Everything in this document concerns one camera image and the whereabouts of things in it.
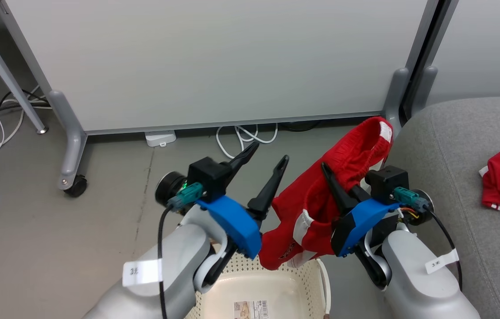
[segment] couch seam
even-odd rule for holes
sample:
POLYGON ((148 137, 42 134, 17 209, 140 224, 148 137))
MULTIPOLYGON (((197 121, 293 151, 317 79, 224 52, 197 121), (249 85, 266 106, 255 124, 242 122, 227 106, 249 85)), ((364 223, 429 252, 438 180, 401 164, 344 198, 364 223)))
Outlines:
POLYGON ((433 118, 433 114, 434 114, 434 110, 435 109, 436 109, 436 107, 433 107, 430 110, 430 114, 429 114, 429 120, 430 120, 430 125, 431 125, 431 133, 433 134, 433 137, 434 137, 433 139, 434 139, 434 141, 436 143, 436 146, 438 148, 438 152, 439 152, 440 156, 442 157, 442 164, 443 164, 446 172, 448 173, 447 176, 448 176, 448 178, 450 180, 450 183, 452 184, 452 186, 454 187, 454 189, 456 191, 456 197, 458 199, 458 205, 459 205, 459 207, 461 208, 461 210, 462 210, 462 212, 464 214, 464 222, 465 222, 465 228, 466 228, 466 235, 469 237, 472 249, 474 250, 475 254, 478 257, 478 265, 481 268, 481 270, 483 271, 482 277, 484 277, 484 279, 486 281, 486 284, 488 286, 488 290, 490 292, 490 295, 492 295, 492 297, 494 297, 494 299, 496 299, 496 301, 498 303, 497 308, 498 308, 498 311, 500 312, 500 295, 497 292, 497 289, 496 289, 496 287, 495 287, 495 285, 494 285, 494 283, 493 283, 493 281, 492 281, 492 279, 490 277, 489 271, 487 270, 487 268, 484 265, 484 260, 482 258, 482 254, 480 253, 480 251, 478 249, 478 246, 475 243, 474 232, 472 230, 470 222, 468 221, 468 214, 466 212, 466 208, 462 204, 462 199, 461 199, 461 196, 460 196, 460 192, 459 192, 458 186, 454 182, 454 177, 453 177, 452 172, 450 171, 449 166, 446 165, 446 159, 445 159, 445 156, 444 156, 444 152, 442 151, 442 147, 441 147, 440 142, 439 142, 439 140, 437 138, 437 135, 435 133, 434 118, 433 118))

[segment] basket handle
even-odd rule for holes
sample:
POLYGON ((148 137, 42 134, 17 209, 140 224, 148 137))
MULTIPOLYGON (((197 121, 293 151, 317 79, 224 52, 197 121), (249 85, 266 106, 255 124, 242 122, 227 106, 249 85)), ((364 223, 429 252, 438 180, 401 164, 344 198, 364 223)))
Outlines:
POLYGON ((325 264, 321 261, 321 259, 317 258, 315 260, 318 262, 319 268, 321 269, 322 288, 325 291, 325 316, 323 319, 329 319, 331 302, 329 273, 327 272, 325 264))

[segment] robotic arm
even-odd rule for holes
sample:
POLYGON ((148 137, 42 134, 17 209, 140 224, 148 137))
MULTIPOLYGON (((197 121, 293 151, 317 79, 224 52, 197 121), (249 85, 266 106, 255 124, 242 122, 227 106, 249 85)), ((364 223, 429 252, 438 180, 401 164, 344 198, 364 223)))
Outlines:
MULTIPOLYGON (((281 159, 258 196, 244 208, 225 195, 226 188, 258 146, 251 144, 230 162, 203 158, 189 166, 187 176, 179 172, 164 176, 156 188, 156 201, 184 218, 158 243, 163 258, 155 246, 136 262, 126 263, 123 279, 84 319, 183 319, 196 304, 195 293, 213 287, 235 252, 254 258, 261 248, 262 221, 289 161, 288 156, 281 159), (221 244, 218 252, 211 241, 221 244), (166 311, 161 307, 160 281, 166 311)), ((437 257, 407 225, 430 220, 432 204, 408 190, 407 172, 391 166, 370 171, 366 180, 371 194, 359 186, 347 194, 330 167, 323 163, 322 169, 341 213, 333 222, 333 251, 337 257, 359 258, 395 317, 479 318, 449 270, 425 271, 424 265, 437 257), (402 213, 404 208, 410 209, 409 215, 402 213)))

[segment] barcode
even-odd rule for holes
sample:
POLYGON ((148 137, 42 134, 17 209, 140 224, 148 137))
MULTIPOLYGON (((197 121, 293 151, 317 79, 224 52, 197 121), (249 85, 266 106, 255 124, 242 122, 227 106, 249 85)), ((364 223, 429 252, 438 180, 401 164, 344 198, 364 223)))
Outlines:
POLYGON ((264 319, 270 319, 270 313, 267 311, 267 300, 262 300, 262 316, 264 319))

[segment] gray upholstered cushion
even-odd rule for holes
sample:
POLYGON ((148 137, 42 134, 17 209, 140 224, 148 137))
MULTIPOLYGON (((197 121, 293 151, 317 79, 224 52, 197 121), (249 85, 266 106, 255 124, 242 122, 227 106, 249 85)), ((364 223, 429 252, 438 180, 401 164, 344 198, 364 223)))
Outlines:
MULTIPOLYGON (((500 211, 481 206, 478 170, 500 151, 500 97, 426 108, 399 133, 386 162, 433 199, 461 257, 463 293, 482 319, 500 318, 500 211)), ((435 222, 416 228, 435 254, 450 251, 435 222)))

